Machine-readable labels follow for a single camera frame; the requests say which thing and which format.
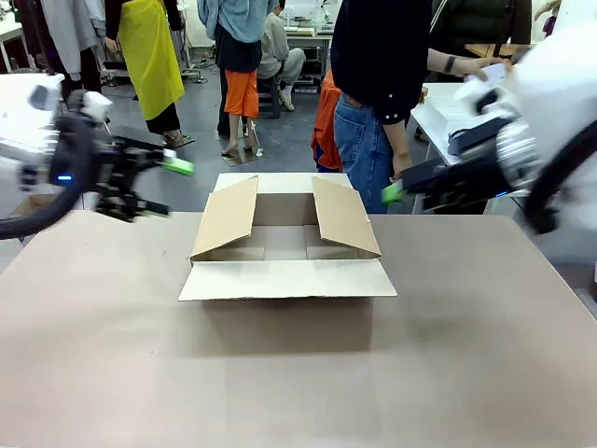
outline yellow skirt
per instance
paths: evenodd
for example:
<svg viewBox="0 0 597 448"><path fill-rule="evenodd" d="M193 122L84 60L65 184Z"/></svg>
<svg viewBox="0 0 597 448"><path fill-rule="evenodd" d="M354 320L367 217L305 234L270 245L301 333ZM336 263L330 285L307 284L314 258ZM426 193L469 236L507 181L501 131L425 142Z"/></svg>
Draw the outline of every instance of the yellow skirt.
<svg viewBox="0 0 597 448"><path fill-rule="evenodd" d="M118 31L143 116L154 119L185 94L162 0L125 2Z"/></svg>

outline orange shorts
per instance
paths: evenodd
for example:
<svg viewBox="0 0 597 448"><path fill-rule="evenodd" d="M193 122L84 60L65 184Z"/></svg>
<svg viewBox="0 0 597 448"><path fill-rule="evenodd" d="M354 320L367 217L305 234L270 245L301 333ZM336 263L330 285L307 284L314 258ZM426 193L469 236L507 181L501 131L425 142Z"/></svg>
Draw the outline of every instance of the orange shorts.
<svg viewBox="0 0 597 448"><path fill-rule="evenodd" d="M240 73L226 70L228 94L224 112L256 119L259 115L259 95L257 95L257 70Z"/></svg>

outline hand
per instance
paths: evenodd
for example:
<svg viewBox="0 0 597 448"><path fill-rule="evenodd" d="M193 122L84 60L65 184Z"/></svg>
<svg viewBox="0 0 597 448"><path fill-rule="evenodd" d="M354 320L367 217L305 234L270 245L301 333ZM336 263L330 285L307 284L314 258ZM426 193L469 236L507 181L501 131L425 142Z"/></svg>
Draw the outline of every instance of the hand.
<svg viewBox="0 0 597 448"><path fill-rule="evenodd" d="M453 74L457 77L466 77L472 75L478 77L481 81L487 80L487 75L483 72L483 68L496 63L502 63L506 66L506 70L510 71L512 68L511 62L500 58L480 58L480 59L457 59L454 62Z"/></svg>
<svg viewBox="0 0 597 448"><path fill-rule="evenodd" d="M394 153L392 164L394 165L394 176L390 177L390 182L395 183L402 177L402 172L412 166L410 154L408 152L403 154Z"/></svg>
<svg viewBox="0 0 597 448"><path fill-rule="evenodd" d="M105 37L104 43L111 53L118 53L118 44L116 43L116 40L112 40L109 37Z"/></svg>

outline blue hoodie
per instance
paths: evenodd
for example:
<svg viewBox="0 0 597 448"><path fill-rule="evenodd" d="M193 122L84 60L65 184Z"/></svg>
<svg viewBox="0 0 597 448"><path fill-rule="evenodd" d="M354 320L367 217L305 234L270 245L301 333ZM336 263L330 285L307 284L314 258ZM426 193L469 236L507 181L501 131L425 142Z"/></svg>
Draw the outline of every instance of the blue hoodie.
<svg viewBox="0 0 597 448"><path fill-rule="evenodd" d="M252 44L261 40L265 18L278 0L199 0L199 19L207 29L207 36L215 40L218 21L232 37Z"/></svg>

